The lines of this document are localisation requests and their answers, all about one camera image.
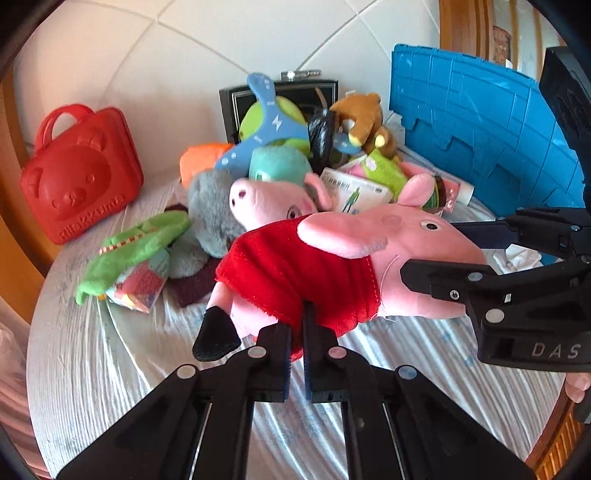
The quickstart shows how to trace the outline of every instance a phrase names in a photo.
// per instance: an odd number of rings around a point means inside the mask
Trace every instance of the brown plush toy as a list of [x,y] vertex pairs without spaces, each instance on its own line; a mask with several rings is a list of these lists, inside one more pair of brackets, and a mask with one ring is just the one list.
[[377,93],[354,93],[336,102],[330,110],[336,113],[337,126],[346,129],[348,124],[354,123],[349,128],[349,141],[353,145],[362,147],[367,154],[377,148],[384,157],[392,158],[398,146],[382,124],[380,100]]

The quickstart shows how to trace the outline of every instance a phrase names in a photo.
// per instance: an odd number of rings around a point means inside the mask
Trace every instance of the gray plush toy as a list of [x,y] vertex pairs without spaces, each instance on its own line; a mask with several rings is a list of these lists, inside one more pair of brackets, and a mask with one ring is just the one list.
[[222,258],[245,232],[230,210],[232,183],[227,170],[203,170],[193,177],[187,196],[191,227],[171,246],[170,278],[194,275],[209,256]]

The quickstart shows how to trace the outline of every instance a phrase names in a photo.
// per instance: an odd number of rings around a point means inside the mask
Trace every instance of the pink pig plush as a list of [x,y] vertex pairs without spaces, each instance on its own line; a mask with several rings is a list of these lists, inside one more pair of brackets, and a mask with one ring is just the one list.
[[377,315],[463,314],[464,305],[412,292],[400,277],[410,258],[486,263],[457,229],[420,209],[433,188],[433,177],[419,174],[396,204],[356,216],[314,213],[241,235],[216,270],[195,358],[219,359],[237,348],[240,338],[277,321],[291,326],[291,358],[299,358],[303,301],[314,304],[317,323],[337,336]]
[[[330,210],[332,201],[320,177],[307,173],[304,184],[315,190],[320,208]],[[239,179],[232,185],[230,210],[247,231],[318,212],[308,193],[295,183],[249,179]]]

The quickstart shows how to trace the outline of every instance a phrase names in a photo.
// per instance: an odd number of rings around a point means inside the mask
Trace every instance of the human hand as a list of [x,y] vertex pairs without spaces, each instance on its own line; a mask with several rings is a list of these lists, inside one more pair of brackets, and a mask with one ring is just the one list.
[[585,392],[591,387],[591,374],[569,373],[566,374],[566,394],[575,403],[581,403]]

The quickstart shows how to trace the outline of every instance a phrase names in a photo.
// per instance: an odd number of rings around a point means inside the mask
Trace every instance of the red handle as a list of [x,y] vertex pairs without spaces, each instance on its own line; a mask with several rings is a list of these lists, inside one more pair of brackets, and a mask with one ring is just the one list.
[[35,138],[35,151],[39,151],[42,148],[47,148],[53,138],[53,127],[56,124],[56,120],[63,113],[69,113],[76,119],[76,122],[80,123],[94,112],[86,105],[75,103],[74,105],[66,105],[56,108],[49,115],[45,117],[43,123],[37,130],[37,136]]

